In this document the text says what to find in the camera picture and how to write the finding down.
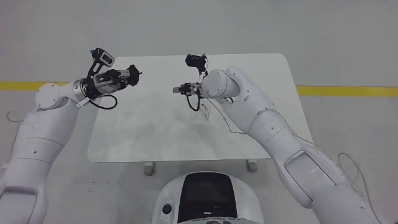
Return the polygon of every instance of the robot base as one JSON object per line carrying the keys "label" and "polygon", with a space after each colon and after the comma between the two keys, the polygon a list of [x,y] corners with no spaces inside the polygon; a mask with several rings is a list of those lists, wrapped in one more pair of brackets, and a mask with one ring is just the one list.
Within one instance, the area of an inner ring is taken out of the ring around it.
{"label": "robot base", "polygon": [[264,223],[260,203],[248,184],[219,172],[193,172],[177,177],[162,189],[152,224],[185,223],[209,217]]}

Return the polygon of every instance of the round button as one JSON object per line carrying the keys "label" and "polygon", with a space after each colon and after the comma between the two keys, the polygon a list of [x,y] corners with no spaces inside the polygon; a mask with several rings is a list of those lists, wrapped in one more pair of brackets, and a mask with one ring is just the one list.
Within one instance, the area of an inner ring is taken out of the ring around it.
{"label": "round button", "polygon": [[168,215],[169,213],[172,212],[172,206],[171,206],[170,204],[166,203],[166,204],[163,205],[163,207],[162,207],[162,212],[163,212],[165,215]]}

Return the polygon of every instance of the display screen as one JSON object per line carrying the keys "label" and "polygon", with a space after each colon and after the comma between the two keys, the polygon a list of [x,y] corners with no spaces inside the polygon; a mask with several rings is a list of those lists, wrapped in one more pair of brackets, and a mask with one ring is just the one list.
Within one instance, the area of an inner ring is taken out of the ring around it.
{"label": "display screen", "polygon": [[214,182],[191,182],[187,187],[187,201],[228,202],[228,189]]}

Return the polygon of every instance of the white table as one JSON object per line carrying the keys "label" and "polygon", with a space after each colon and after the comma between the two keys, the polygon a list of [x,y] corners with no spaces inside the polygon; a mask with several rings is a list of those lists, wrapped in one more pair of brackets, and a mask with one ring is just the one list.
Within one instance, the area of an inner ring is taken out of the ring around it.
{"label": "white table", "polygon": [[[183,95],[172,88],[197,82],[198,71],[187,67],[186,55],[164,57],[119,57],[113,66],[134,64],[138,85],[114,94],[118,106],[99,110],[88,148],[91,162],[160,162],[270,158],[249,136],[233,134],[217,110],[206,100],[207,121],[193,112]],[[207,55],[212,69],[237,66],[248,74],[275,102],[291,127],[312,141],[299,96],[286,58],[281,54]],[[104,98],[102,105],[112,105]],[[228,120],[232,130],[237,127]]]}

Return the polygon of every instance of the black cable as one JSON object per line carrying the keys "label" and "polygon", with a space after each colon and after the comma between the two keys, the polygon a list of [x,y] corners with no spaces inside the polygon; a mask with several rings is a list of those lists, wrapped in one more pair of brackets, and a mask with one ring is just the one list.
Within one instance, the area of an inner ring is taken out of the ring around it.
{"label": "black cable", "polygon": [[91,100],[90,100],[89,102],[90,102],[92,105],[98,107],[99,109],[103,109],[103,110],[111,110],[111,109],[115,108],[115,107],[118,105],[118,99],[117,99],[115,96],[113,96],[113,95],[104,95],[103,97],[111,97],[111,98],[114,98],[114,105],[107,108],[107,107],[105,107],[105,106],[97,105],[96,103],[92,102]]}
{"label": "black cable", "polygon": [[190,107],[193,111],[199,111],[199,110],[200,110],[200,96],[199,96],[199,95],[198,95],[198,108],[197,108],[197,109],[195,109],[195,108],[192,107],[191,103],[189,102],[189,96],[188,96],[188,95],[187,95],[187,102],[188,102],[189,107]]}

